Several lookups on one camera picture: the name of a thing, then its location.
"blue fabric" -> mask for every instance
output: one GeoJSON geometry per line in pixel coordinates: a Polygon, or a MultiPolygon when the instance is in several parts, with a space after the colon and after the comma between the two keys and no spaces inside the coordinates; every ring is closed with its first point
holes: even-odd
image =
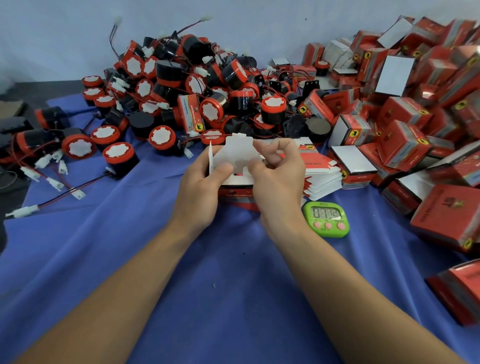
{"type": "MultiPolygon", "coordinates": [[[[80,95],[52,100],[86,109],[80,95]]],[[[84,126],[90,114],[72,117],[84,126]]],[[[166,223],[192,162],[162,157],[132,141],[141,162],[121,181],[103,178],[36,214],[5,222],[0,258],[0,363],[8,363],[60,321],[166,223]]],[[[196,145],[197,156],[202,148],[196,145]]],[[[72,185],[105,168],[99,153],[69,161],[72,185]]],[[[32,183],[26,205],[56,192],[32,183]]],[[[375,288],[470,363],[480,363],[480,327],[462,328],[424,283],[462,258],[411,232],[373,187],[337,191],[350,233],[327,239],[375,288]]],[[[341,362],[258,214],[220,205],[214,223],[172,275],[130,363],[341,362]]]]}

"green timer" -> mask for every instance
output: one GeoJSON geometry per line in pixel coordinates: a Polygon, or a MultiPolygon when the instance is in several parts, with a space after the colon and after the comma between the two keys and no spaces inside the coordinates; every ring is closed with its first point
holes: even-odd
{"type": "Polygon", "coordinates": [[[343,238],[350,230],[345,211],[331,202],[307,202],[303,206],[303,215],[312,230],[320,236],[343,238]]]}

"white wall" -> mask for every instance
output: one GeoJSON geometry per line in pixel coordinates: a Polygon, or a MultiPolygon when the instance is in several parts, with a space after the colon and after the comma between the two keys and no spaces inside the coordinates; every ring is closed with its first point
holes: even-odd
{"type": "Polygon", "coordinates": [[[246,52],[260,66],[274,56],[300,62],[306,43],[384,31],[400,14],[479,19],[480,1],[463,0],[7,0],[0,13],[0,74],[17,82],[75,80],[101,74],[115,57],[108,44],[113,17],[123,23],[114,44],[170,34],[204,15],[192,32],[225,49],[246,52]]]}

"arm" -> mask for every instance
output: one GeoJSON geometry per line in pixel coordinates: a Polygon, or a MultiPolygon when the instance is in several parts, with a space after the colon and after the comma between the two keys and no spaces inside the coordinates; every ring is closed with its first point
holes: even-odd
{"type": "Polygon", "coordinates": [[[305,177],[292,140],[255,141],[271,168],[250,161],[262,223],[346,363],[463,363],[388,301],[307,225],[299,206],[305,177]],[[283,150],[282,159],[277,150],[283,150]]]}
{"type": "Polygon", "coordinates": [[[185,172],[166,227],[17,363],[127,361],[173,270],[193,240],[212,222],[218,188],[233,172],[231,165],[224,165],[205,177],[207,167],[208,148],[185,172]]]}

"right arm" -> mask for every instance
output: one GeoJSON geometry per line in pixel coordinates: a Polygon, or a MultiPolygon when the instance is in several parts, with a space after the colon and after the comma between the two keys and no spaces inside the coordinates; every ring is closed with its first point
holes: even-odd
{"type": "Polygon", "coordinates": [[[295,142],[254,141],[271,168],[251,161],[262,223],[346,363],[463,363],[370,285],[307,225],[299,206],[305,167],[295,142]],[[282,159],[277,150],[283,150],[282,159]]]}

